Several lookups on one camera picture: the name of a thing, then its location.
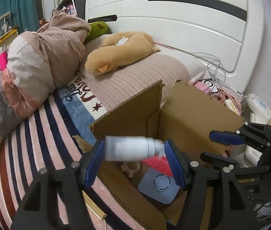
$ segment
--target blue blanket section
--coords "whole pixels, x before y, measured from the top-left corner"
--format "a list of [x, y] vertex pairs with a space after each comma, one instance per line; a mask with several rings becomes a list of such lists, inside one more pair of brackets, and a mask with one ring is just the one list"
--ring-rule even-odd
[[65, 92], [65, 88], [58, 90], [58, 94], [66, 110], [68, 111], [75, 127], [85, 141], [87, 141], [91, 145], [94, 145], [96, 143], [96, 139], [89, 128], [90, 124], [95, 121], [94, 118], [84, 107], [83, 103], [79, 100], [77, 96], [73, 96], [72, 100], [67, 101], [65, 97]]

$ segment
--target yellow shelf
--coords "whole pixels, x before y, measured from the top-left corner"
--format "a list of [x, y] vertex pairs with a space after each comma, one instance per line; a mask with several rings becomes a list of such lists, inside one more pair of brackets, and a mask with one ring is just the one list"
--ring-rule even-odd
[[0, 43], [2, 43], [5, 39], [7, 39], [9, 36], [13, 35], [14, 33], [17, 33], [17, 29], [12, 29], [10, 32], [6, 33], [0, 38]]

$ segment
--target green plush toy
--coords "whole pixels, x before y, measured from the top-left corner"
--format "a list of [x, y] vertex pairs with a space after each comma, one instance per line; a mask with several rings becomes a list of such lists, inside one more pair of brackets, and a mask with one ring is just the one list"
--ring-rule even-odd
[[84, 44], [90, 42], [93, 39], [96, 39], [102, 35], [105, 34], [110, 34], [111, 30], [108, 27], [108, 25], [105, 22], [92, 22], [90, 23], [91, 25], [91, 32], [90, 34], [87, 36], [87, 38], [85, 38]]

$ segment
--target orange plush toy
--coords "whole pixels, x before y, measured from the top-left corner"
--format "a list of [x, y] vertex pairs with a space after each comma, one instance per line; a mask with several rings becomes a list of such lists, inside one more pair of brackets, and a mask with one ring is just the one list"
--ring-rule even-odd
[[153, 39], [146, 33], [133, 31], [112, 34], [88, 55], [85, 69], [93, 75], [114, 72], [118, 67], [130, 65], [157, 50], [153, 47]]

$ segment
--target plush toy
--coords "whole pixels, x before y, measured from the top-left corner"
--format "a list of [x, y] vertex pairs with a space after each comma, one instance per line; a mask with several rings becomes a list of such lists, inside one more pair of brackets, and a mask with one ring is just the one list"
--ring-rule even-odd
[[92, 22], [90, 23], [90, 25], [91, 25], [91, 32], [87, 36], [87, 38], [85, 38], [85, 41], [84, 41], [85, 44], [102, 35], [111, 33], [110, 28], [105, 22]]
[[153, 39], [146, 33], [133, 31], [108, 36], [102, 45], [88, 55], [85, 69], [93, 75], [114, 72], [153, 53]]

